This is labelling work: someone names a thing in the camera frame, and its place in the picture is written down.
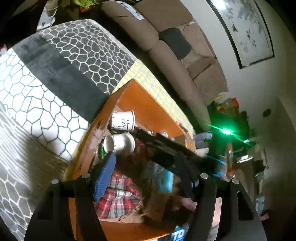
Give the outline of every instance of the red plaid fabric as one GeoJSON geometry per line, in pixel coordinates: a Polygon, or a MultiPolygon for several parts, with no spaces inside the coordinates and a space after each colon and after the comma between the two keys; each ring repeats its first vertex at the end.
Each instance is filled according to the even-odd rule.
{"type": "Polygon", "coordinates": [[[114,172],[104,196],[94,205],[98,218],[119,218],[137,207],[141,200],[141,192],[133,181],[114,172]]]}

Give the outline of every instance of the orange box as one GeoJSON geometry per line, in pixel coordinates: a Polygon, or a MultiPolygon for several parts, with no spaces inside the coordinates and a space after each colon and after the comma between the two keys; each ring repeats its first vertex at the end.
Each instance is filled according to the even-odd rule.
{"type": "MultiPolygon", "coordinates": [[[[136,122],[154,133],[165,131],[169,137],[177,137],[184,134],[183,130],[156,100],[139,83],[131,80],[109,97],[91,124],[84,146],[78,156],[72,180],[88,172],[98,144],[102,140],[102,135],[109,124],[111,114],[115,108],[120,108],[122,111],[133,110],[136,122]]],[[[82,240],[76,222],[76,208],[73,198],[69,199],[69,207],[74,236],[77,240],[82,240]]],[[[119,237],[124,241],[153,240],[168,234],[157,226],[145,223],[100,221],[100,224],[108,241],[118,241],[119,237]]]]}

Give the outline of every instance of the dark pillow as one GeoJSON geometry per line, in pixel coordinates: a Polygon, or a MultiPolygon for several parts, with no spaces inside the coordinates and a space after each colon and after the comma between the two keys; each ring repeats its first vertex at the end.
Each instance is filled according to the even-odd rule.
{"type": "Polygon", "coordinates": [[[159,39],[170,47],[178,60],[185,58],[191,50],[190,43],[187,42],[178,28],[168,28],[161,31],[159,39]]]}

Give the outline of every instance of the dark gray stripe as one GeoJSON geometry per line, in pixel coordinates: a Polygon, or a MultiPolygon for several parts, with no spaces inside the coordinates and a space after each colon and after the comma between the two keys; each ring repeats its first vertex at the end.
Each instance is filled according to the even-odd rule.
{"type": "Polygon", "coordinates": [[[108,96],[38,33],[13,50],[27,68],[78,115],[91,123],[108,96]]]}

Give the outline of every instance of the silver screw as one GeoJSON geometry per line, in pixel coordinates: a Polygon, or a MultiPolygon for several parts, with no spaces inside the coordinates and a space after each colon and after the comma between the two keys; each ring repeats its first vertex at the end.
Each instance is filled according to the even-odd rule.
{"type": "Polygon", "coordinates": [[[233,182],[234,184],[239,184],[239,180],[237,180],[236,178],[233,178],[233,179],[232,179],[232,182],[233,182]]]}
{"type": "Polygon", "coordinates": [[[52,179],[52,184],[57,184],[59,182],[59,180],[57,178],[52,179]]]}
{"type": "Polygon", "coordinates": [[[90,174],[88,172],[82,174],[82,178],[88,179],[90,177],[90,174]]]}
{"type": "Polygon", "coordinates": [[[206,173],[202,173],[202,174],[200,175],[200,177],[201,177],[202,179],[208,179],[208,178],[209,178],[209,175],[206,174],[206,173]]]}

